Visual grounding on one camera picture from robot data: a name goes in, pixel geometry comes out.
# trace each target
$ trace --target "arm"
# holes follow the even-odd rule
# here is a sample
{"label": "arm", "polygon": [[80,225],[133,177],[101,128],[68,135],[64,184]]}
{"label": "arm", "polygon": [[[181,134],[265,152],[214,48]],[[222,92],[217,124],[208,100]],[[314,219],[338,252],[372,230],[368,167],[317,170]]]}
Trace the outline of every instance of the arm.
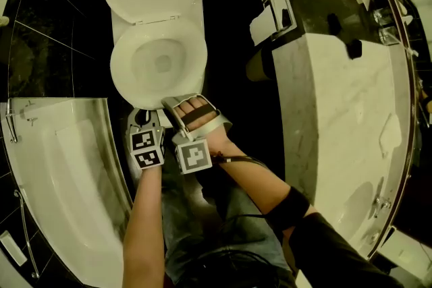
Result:
{"label": "arm", "polygon": [[[176,111],[182,117],[205,103],[203,99],[190,99]],[[215,116],[205,115],[188,127],[196,129]],[[228,139],[223,127],[209,133],[207,142],[213,155],[244,155]],[[263,214],[273,210],[290,193],[291,187],[286,182],[260,165],[230,162],[221,167],[246,191]],[[365,287],[375,283],[383,287],[402,287],[363,259],[311,205],[303,219],[295,227],[284,229],[283,234],[289,239],[296,266],[314,287]]]}
{"label": "arm", "polygon": [[162,288],[163,253],[160,166],[145,169],[124,238],[123,288]]}

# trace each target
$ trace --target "hand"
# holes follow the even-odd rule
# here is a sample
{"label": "hand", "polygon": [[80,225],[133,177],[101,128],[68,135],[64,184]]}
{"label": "hand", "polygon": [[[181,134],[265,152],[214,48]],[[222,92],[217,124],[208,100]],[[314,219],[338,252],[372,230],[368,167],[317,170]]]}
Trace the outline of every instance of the hand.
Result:
{"label": "hand", "polygon": [[[175,111],[182,118],[186,114],[192,112],[194,109],[197,109],[203,105],[206,105],[208,102],[201,97],[192,97],[191,99],[182,102],[179,106],[177,106]],[[192,123],[188,124],[189,131],[193,131],[194,129],[198,129],[201,126],[208,123],[210,120],[216,118],[216,112],[208,113],[197,120],[194,120]],[[223,125],[215,128],[212,132],[206,135],[207,144],[209,145],[209,151],[212,155],[217,155],[219,152],[224,153],[227,148],[232,145],[232,142],[228,139],[227,133]]]}
{"label": "hand", "polygon": [[[426,94],[426,92],[422,89],[421,90],[421,96],[422,96],[422,99],[425,100],[428,97],[428,94]],[[425,106],[426,106],[426,110],[430,114],[432,114],[432,101],[429,101]]]}

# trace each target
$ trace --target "black sleeve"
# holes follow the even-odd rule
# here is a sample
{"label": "black sleeve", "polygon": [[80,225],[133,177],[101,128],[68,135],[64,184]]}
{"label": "black sleeve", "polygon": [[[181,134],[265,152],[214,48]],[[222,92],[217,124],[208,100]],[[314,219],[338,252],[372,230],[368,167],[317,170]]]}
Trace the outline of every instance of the black sleeve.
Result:
{"label": "black sleeve", "polygon": [[362,258],[319,213],[296,225],[290,247],[296,266],[313,287],[403,288]]}

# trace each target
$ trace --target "finger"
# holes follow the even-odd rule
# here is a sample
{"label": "finger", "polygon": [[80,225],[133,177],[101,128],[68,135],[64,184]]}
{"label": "finger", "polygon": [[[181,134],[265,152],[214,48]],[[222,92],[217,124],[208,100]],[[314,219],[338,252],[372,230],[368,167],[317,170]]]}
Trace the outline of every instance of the finger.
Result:
{"label": "finger", "polygon": [[193,131],[194,129],[197,129],[200,126],[203,126],[204,123],[201,123],[200,119],[194,120],[192,123],[189,123],[188,129],[189,131]]}
{"label": "finger", "polygon": [[192,97],[189,99],[189,103],[196,108],[200,108],[203,104],[196,98]]}
{"label": "finger", "polygon": [[185,112],[183,112],[178,106],[174,107],[174,111],[176,111],[176,113],[178,114],[179,117],[184,117],[186,115]]}
{"label": "finger", "polygon": [[[208,102],[205,100],[205,98],[203,98],[201,96],[198,96],[197,99],[202,103],[202,105],[208,104]],[[201,117],[200,120],[204,121],[205,123],[208,123],[210,120],[213,120],[214,118],[216,118],[216,116],[217,116],[216,112],[211,112],[209,114],[204,115],[204,117]]]}
{"label": "finger", "polygon": [[180,108],[186,114],[192,112],[195,109],[188,101],[183,101],[182,103],[180,103]]}
{"label": "finger", "polygon": [[210,120],[213,120],[214,118],[216,118],[217,114],[216,112],[211,112],[209,114],[206,114],[204,117],[202,117],[201,119],[205,122],[208,123]]}
{"label": "finger", "polygon": [[198,96],[198,100],[203,104],[206,105],[208,102],[205,100],[205,98]]}

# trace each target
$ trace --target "wristband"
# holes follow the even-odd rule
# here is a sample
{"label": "wristband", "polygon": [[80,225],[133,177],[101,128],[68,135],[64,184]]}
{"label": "wristband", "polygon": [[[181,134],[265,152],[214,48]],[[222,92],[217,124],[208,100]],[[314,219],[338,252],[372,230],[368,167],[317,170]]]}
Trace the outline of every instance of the wristband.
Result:
{"label": "wristband", "polygon": [[295,226],[309,209],[307,198],[295,188],[272,211],[265,215],[265,218],[277,230],[284,231]]}
{"label": "wristband", "polygon": [[147,111],[148,121],[129,129],[129,150],[137,169],[163,165],[165,162],[165,128],[160,126],[156,111]]}

